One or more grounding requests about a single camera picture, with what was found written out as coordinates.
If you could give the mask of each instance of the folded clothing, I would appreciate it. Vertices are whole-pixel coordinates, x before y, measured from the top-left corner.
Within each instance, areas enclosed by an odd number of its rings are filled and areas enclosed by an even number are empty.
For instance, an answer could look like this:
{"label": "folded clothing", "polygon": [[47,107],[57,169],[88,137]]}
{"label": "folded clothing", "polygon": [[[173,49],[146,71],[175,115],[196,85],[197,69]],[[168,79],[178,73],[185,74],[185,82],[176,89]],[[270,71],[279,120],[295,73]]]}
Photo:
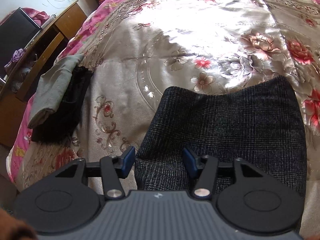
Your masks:
{"label": "folded clothing", "polygon": [[[186,145],[221,162],[243,158],[305,196],[304,125],[282,76],[219,96],[167,88],[136,156],[138,189],[190,190],[194,184],[182,162]],[[216,193],[230,183],[218,178]]]}
{"label": "folded clothing", "polygon": [[44,123],[50,114],[57,111],[72,71],[83,58],[83,54],[66,56],[41,75],[29,116],[29,129]]}
{"label": "folded clothing", "polygon": [[74,68],[57,112],[51,114],[43,124],[33,129],[31,141],[59,142],[73,133],[80,121],[81,107],[91,76],[92,71],[83,66]]}

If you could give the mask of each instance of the gray cloth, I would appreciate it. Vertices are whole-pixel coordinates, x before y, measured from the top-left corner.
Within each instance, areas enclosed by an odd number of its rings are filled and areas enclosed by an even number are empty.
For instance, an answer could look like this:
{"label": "gray cloth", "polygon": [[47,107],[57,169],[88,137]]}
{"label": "gray cloth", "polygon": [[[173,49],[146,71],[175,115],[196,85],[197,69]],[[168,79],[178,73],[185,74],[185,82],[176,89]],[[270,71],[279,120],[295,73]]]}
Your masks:
{"label": "gray cloth", "polygon": [[57,111],[69,85],[72,71],[84,58],[83,54],[66,56],[40,77],[30,112],[28,128],[44,123]]}
{"label": "gray cloth", "polygon": [[[304,125],[294,90],[282,76],[220,96],[167,88],[136,156],[138,189],[191,189],[182,163],[185,145],[222,162],[243,158],[305,197]],[[230,183],[218,178],[216,193]]]}

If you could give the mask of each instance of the floor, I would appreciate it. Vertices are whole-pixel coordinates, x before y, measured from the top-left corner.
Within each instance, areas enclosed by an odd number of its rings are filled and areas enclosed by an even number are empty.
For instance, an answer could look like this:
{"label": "floor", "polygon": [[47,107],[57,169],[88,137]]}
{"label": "floor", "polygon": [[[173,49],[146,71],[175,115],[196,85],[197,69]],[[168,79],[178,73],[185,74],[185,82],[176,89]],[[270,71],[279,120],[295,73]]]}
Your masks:
{"label": "floor", "polygon": [[10,149],[0,144],[0,207],[12,210],[17,189],[9,181],[5,159]]}

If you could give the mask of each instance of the ribbed gray surface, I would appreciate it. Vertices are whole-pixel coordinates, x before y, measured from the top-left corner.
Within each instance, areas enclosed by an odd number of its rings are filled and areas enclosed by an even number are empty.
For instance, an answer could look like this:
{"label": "ribbed gray surface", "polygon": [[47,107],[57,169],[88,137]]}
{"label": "ribbed gray surface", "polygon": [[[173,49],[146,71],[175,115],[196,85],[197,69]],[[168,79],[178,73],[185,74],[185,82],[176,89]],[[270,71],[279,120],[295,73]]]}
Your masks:
{"label": "ribbed gray surface", "polygon": [[78,231],[39,240],[301,240],[281,236],[250,236],[234,230],[209,202],[196,201],[184,191],[132,191],[124,200],[106,203],[99,216]]}

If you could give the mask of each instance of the satin bedspread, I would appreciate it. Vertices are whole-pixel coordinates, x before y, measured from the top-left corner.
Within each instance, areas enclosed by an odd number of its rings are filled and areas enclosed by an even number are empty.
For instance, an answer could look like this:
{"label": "satin bedspread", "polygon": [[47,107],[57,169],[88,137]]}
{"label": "satin bedspread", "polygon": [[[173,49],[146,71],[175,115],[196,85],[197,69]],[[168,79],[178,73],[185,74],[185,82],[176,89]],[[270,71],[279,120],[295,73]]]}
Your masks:
{"label": "satin bedspread", "polygon": [[[106,0],[58,57],[84,53],[82,64],[95,71],[77,131],[59,145],[30,144],[32,131],[22,125],[28,145],[15,144],[9,176],[23,189],[78,156],[94,162],[128,145],[139,149],[169,86],[220,95],[284,75],[296,92],[308,147],[300,233],[320,233],[318,2]],[[126,191],[136,187],[133,171],[122,183]],[[90,186],[102,193],[99,179]]]}

